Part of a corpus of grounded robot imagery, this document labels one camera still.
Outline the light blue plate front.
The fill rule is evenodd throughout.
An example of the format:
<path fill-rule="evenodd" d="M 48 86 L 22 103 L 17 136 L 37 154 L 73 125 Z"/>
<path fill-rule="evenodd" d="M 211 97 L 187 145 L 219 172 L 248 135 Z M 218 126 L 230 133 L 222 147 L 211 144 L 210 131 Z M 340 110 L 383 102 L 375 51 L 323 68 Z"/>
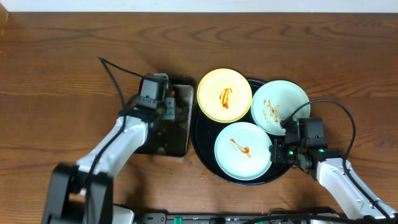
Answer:
<path fill-rule="evenodd" d="M 271 144 L 270 137 L 260 127 L 238 122 L 219 133 L 214 155 L 227 176 L 236 180 L 254 180 L 271 168 Z"/>

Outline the light blue plate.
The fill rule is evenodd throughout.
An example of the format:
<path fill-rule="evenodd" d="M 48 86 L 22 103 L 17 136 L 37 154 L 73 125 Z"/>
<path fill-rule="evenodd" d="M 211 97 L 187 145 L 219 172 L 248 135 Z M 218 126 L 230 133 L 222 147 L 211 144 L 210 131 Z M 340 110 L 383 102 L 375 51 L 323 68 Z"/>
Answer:
<path fill-rule="evenodd" d="M 310 105 L 304 90 L 293 82 L 284 80 L 271 81 L 261 86 L 254 94 L 251 104 L 251 115 L 254 122 L 266 133 L 283 136 L 285 129 L 280 122 L 288 118 L 295 110 L 293 118 L 310 116 Z"/>
<path fill-rule="evenodd" d="M 260 127 L 238 122 L 219 133 L 214 155 L 227 176 L 236 180 L 254 180 L 271 168 L 271 144 L 270 137 Z"/>

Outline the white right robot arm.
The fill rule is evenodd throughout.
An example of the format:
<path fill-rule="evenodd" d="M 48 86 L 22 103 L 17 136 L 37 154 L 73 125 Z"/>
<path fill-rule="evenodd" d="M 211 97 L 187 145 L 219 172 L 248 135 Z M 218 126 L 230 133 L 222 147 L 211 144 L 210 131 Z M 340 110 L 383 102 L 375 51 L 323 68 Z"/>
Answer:
<path fill-rule="evenodd" d="M 394 221 L 397 211 L 386 205 L 355 173 L 338 149 L 327 149 L 307 142 L 287 143 L 276 139 L 269 147 L 273 164 L 297 166 L 327 189 L 350 219 L 370 218 Z"/>

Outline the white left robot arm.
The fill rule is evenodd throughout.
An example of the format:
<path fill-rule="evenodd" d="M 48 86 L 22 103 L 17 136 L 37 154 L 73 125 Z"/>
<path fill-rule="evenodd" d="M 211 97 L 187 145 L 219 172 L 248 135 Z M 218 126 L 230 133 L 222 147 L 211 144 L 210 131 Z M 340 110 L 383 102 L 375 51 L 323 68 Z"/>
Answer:
<path fill-rule="evenodd" d="M 135 213 L 113 203 L 114 178 L 128 159 L 175 116 L 175 98 L 134 95 L 112 130 L 74 165 L 60 163 L 51 175 L 42 223 L 133 223 Z"/>

